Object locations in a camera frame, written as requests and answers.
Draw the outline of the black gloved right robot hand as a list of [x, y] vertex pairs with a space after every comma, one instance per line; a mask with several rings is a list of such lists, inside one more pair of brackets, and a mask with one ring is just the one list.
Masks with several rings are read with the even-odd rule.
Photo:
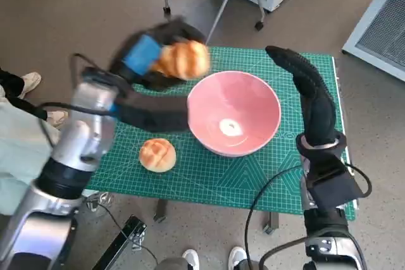
[[292, 74], [300, 94], [307, 143], [313, 147], [334, 143], [335, 103], [315, 65], [291, 49], [266, 46], [265, 51], [277, 66]]

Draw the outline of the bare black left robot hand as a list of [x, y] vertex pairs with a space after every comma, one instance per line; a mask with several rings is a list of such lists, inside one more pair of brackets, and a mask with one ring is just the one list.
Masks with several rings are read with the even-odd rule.
[[176, 17], [127, 37], [111, 60], [108, 71], [122, 77], [130, 85], [136, 83], [155, 91], [184, 83], [178, 77], [165, 76], [150, 69], [159, 59], [162, 48], [173, 45], [179, 38], [205, 41], [202, 32], [186, 23], [182, 17]]

